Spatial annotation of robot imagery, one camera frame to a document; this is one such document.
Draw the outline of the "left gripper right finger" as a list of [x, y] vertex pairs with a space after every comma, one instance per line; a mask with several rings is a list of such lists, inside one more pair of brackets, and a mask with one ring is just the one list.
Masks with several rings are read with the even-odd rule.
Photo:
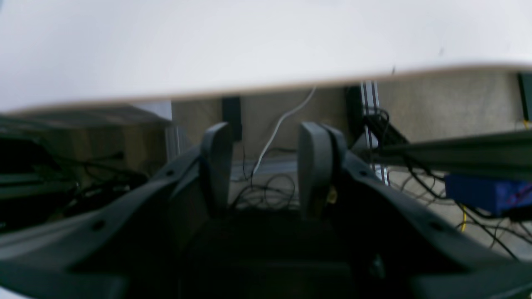
[[347, 151], [343, 133], [323, 123], [303, 122], [298, 131], [298, 187], [300, 215], [321, 219], [336, 204], [334, 180]]

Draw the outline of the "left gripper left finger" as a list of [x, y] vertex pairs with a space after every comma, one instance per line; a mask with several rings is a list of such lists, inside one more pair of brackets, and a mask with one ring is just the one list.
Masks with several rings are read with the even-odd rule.
[[217, 123], [207, 129], [201, 142], [201, 188], [210, 216], [222, 216], [228, 207], [232, 170], [232, 128]]

